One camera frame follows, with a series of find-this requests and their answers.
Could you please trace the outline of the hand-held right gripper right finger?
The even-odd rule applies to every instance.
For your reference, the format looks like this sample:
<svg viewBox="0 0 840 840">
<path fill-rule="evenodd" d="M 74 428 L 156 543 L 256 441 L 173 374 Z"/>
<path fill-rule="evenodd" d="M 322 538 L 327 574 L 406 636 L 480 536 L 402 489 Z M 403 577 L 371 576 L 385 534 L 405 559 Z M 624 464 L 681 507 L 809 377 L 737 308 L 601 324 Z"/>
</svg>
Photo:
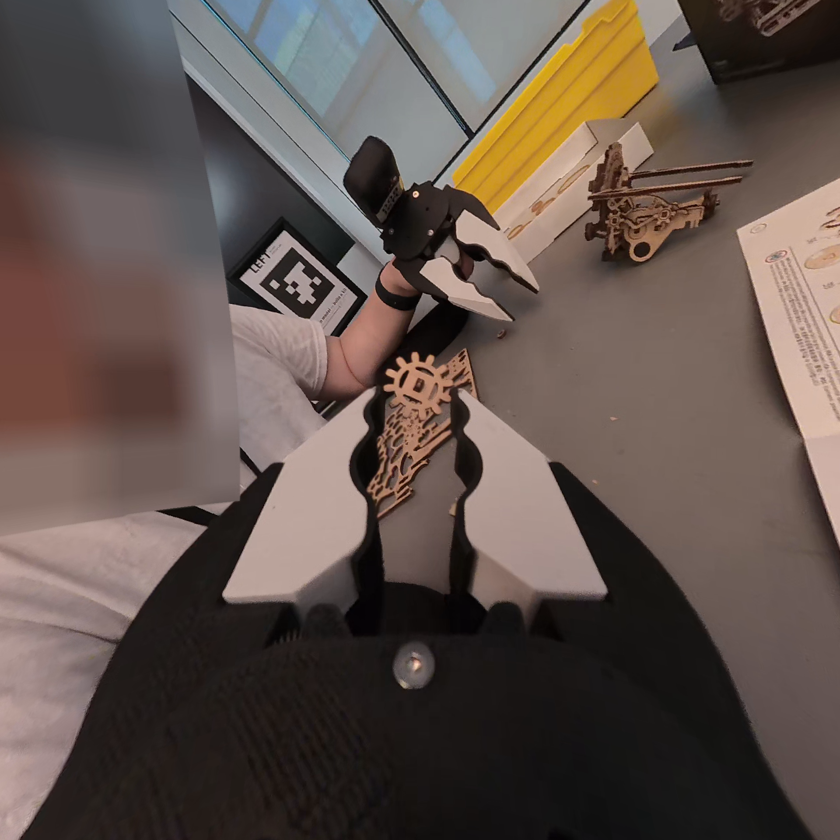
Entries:
<svg viewBox="0 0 840 840">
<path fill-rule="evenodd" d="M 607 587 L 549 458 L 460 389 L 451 398 L 457 501 L 449 593 L 526 621 L 552 600 L 600 602 Z"/>
</svg>

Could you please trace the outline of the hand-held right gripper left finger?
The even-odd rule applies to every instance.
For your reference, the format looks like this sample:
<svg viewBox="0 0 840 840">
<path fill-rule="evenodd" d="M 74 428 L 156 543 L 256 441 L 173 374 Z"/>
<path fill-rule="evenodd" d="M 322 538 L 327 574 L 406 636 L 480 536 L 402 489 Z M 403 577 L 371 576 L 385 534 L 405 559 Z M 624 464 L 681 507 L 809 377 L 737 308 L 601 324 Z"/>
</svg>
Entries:
<svg viewBox="0 0 840 840">
<path fill-rule="evenodd" d="M 356 397 L 281 465 L 223 591 L 227 604 L 319 605 L 342 614 L 382 580 L 382 549 L 368 486 L 375 477 L 385 394 Z"/>
</svg>

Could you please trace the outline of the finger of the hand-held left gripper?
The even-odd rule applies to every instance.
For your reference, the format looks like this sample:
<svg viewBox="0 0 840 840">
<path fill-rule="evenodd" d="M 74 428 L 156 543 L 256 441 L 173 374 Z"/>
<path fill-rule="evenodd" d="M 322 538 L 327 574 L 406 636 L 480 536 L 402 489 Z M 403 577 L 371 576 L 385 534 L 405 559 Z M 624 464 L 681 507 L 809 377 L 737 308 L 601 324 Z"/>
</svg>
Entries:
<svg viewBox="0 0 840 840">
<path fill-rule="evenodd" d="M 428 260 L 420 269 L 420 275 L 457 307 L 500 322 L 515 320 L 504 307 L 481 293 L 471 281 L 462 280 L 455 271 L 455 264 L 446 257 Z"/>
<path fill-rule="evenodd" d="M 492 216 L 480 216 L 467 209 L 461 211 L 455 220 L 455 241 L 474 259 L 488 261 L 505 270 L 520 286 L 533 293 L 540 292 L 529 265 Z"/>
</svg>

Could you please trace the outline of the laser-cut wooden parts sheet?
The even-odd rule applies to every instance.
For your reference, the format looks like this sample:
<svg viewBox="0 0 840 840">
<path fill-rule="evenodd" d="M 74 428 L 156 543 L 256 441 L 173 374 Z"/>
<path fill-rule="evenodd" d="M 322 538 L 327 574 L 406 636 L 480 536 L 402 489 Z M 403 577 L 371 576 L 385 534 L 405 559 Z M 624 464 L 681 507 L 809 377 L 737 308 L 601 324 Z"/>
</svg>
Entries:
<svg viewBox="0 0 840 840">
<path fill-rule="evenodd" d="M 469 352 L 461 350 L 451 359 L 435 365 L 445 368 L 454 380 L 450 392 L 465 389 L 478 397 L 476 378 Z M 379 468 L 368 486 L 377 511 L 383 518 L 413 494 L 417 473 L 428 466 L 430 459 L 452 436 L 450 402 L 442 405 L 442 412 L 421 421 L 413 413 L 405 415 L 399 406 L 392 407 L 393 394 L 385 392 L 385 423 L 377 439 Z"/>
</svg>

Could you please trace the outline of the small wooden gear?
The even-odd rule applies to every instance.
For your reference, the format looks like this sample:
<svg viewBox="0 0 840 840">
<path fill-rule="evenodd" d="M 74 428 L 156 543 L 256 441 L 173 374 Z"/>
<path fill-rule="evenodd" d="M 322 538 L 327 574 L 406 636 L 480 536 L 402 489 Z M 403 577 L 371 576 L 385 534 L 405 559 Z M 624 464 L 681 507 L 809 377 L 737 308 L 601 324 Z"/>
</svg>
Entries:
<svg viewBox="0 0 840 840">
<path fill-rule="evenodd" d="M 384 391 L 393 394 L 392 407 L 400 406 L 405 415 L 413 413 L 421 421 L 441 414 L 455 386 L 447 370 L 435 365 L 432 354 L 421 359 L 418 352 L 413 352 L 409 361 L 397 358 L 396 365 L 396 370 L 385 371 L 388 382 Z"/>
</svg>

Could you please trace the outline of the person's left forearm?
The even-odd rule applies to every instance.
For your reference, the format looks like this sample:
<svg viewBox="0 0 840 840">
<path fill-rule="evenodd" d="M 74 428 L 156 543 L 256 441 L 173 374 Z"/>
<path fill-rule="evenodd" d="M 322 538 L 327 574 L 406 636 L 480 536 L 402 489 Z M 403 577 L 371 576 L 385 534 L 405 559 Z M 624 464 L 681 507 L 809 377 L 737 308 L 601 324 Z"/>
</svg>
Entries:
<svg viewBox="0 0 840 840">
<path fill-rule="evenodd" d="M 339 337 L 327 338 L 327 373 L 317 400 L 349 400 L 372 387 L 406 336 L 420 297 L 389 261 L 355 320 Z"/>
</svg>

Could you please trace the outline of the wooden mechanical model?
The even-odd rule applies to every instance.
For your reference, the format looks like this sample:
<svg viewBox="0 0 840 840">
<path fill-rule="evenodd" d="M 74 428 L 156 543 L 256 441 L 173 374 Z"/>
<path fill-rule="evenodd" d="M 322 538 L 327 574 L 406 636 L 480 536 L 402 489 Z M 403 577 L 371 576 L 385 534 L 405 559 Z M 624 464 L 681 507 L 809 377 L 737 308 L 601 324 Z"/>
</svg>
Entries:
<svg viewBox="0 0 840 840">
<path fill-rule="evenodd" d="M 623 145 L 618 141 L 611 143 L 589 183 L 591 210 L 598 218 L 587 223 L 584 237 L 588 241 L 604 241 L 604 261 L 627 253 L 632 261 L 644 263 L 675 231 L 695 229 L 711 218 L 719 206 L 715 189 L 739 184 L 742 175 L 653 186 L 634 186 L 634 181 L 747 169 L 753 163 L 735 160 L 631 171 L 625 165 Z"/>
</svg>

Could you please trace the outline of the white cardboard box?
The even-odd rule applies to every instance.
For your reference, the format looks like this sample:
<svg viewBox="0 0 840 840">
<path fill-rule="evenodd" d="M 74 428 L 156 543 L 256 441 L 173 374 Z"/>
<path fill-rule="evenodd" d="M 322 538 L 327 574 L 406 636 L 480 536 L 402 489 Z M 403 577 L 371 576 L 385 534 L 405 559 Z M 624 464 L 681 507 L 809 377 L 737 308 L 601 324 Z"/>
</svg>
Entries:
<svg viewBox="0 0 840 840">
<path fill-rule="evenodd" d="M 590 211 L 589 182 L 614 142 L 622 145 L 623 164 L 631 172 L 654 152 L 641 124 L 632 119 L 583 122 L 493 213 L 526 262 Z"/>
</svg>

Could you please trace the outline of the yellow plastic bin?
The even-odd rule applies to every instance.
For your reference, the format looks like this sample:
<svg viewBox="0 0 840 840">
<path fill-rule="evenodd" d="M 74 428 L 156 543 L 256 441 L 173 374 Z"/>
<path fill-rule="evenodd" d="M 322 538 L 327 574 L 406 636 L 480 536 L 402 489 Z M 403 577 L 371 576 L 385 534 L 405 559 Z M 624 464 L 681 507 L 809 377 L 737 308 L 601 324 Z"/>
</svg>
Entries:
<svg viewBox="0 0 840 840">
<path fill-rule="evenodd" d="M 455 171 L 495 212 L 583 123 L 620 119 L 658 84 L 633 1 L 610 1 L 528 84 Z"/>
</svg>

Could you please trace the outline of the glass window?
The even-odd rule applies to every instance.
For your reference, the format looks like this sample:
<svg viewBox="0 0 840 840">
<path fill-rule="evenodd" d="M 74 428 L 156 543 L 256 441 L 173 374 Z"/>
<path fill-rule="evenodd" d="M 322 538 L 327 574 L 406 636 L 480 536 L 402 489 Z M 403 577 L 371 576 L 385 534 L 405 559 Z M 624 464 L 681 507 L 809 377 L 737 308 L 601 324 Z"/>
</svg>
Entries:
<svg viewBox="0 0 840 840">
<path fill-rule="evenodd" d="M 552 39 L 571 1 L 210 2 L 350 158 L 369 135 L 433 180 Z"/>
</svg>

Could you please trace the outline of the paper instruction booklet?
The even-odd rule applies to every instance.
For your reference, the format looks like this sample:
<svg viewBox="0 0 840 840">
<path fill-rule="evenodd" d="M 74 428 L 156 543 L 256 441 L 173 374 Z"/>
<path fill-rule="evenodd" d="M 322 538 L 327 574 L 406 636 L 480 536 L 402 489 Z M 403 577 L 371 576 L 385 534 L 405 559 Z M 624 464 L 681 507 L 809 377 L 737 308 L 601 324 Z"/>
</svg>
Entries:
<svg viewBox="0 0 840 840">
<path fill-rule="evenodd" d="M 839 181 L 738 229 L 773 360 L 839 538 Z"/>
</svg>

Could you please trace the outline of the black product box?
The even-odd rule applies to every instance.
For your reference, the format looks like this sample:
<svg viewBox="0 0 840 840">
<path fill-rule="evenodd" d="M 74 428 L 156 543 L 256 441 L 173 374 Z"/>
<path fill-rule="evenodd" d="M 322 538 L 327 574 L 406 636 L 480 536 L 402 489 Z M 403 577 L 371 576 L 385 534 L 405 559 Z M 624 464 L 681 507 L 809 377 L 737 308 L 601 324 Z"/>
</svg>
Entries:
<svg viewBox="0 0 840 840">
<path fill-rule="evenodd" d="M 838 1 L 678 4 L 718 85 L 838 60 Z"/>
</svg>

